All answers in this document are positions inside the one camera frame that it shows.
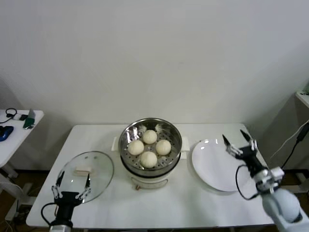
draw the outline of glass lid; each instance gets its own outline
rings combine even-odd
[[[110,184],[114,174],[112,159],[99,151],[84,152],[66,165],[58,175],[59,191],[83,193],[86,186],[91,188],[83,200],[89,202],[98,197]]]

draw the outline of perforated steamer tray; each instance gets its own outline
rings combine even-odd
[[[157,133],[157,141],[154,144],[144,144],[144,152],[152,151],[157,155],[158,162],[153,168],[144,168],[140,164],[140,155],[131,155],[127,147],[134,140],[141,140],[146,130],[154,130]],[[159,140],[168,140],[171,144],[171,152],[166,156],[160,156],[155,150]],[[154,178],[167,174],[178,163],[181,156],[182,137],[177,128],[171,123],[158,118],[145,118],[130,124],[119,137],[118,150],[124,166],[133,174]]]

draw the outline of blue computer mouse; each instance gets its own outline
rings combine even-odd
[[[12,126],[6,126],[6,127],[0,126],[0,142],[6,140],[13,130],[14,127]]]

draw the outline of black cable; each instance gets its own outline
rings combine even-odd
[[[6,122],[10,121],[12,118],[15,117],[15,115],[17,115],[17,110],[14,109],[14,108],[8,108],[8,109],[6,109],[6,110],[5,110],[5,113],[8,114],[8,111],[9,111],[9,110],[14,110],[15,113],[14,113],[14,114],[11,114],[12,116],[10,116],[8,120],[6,120],[6,121],[4,121],[4,122],[0,122],[0,124],[3,124],[3,123],[6,123]]]
[[[51,203],[47,203],[46,205],[44,205],[41,209],[41,216],[43,218],[43,220],[50,226],[50,222],[46,219],[46,217],[44,217],[44,214],[43,214],[43,210],[45,207],[49,206],[49,205],[53,205],[53,204],[56,204],[54,202],[51,202]]]
[[[236,175],[235,175],[236,187],[237,187],[237,190],[238,190],[238,192],[240,193],[240,195],[243,197],[243,199],[249,201],[249,200],[252,200],[253,198],[256,198],[256,197],[257,197],[258,195],[260,195],[260,194],[259,194],[259,193],[256,193],[256,194],[254,194],[252,197],[247,198],[247,197],[245,197],[245,196],[241,193],[241,191],[240,191],[240,189],[239,189],[239,186],[238,186],[238,180],[237,180],[238,171],[239,171],[239,169],[240,169],[241,167],[247,167],[247,165],[243,164],[243,165],[238,166],[238,168],[237,168],[237,170],[236,170]]]
[[[292,149],[291,154],[290,154],[289,157],[286,159],[286,161],[284,162],[284,164],[281,166],[281,169],[283,169],[284,166],[286,165],[286,163],[289,161],[290,157],[291,157],[292,154],[294,153],[294,150],[295,150],[295,148],[296,148],[296,146],[297,146],[297,144],[298,144],[299,142],[300,142],[300,141],[297,139],[295,145],[293,146],[293,149]]]

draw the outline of white plate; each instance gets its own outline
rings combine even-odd
[[[237,191],[235,174],[244,161],[226,152],[223,139],[207,139],[198,143],[192,153],[192,164],[199,177],[208,185],[221,191]],[[238,185],[250,178],[246,167],[238,171]]]

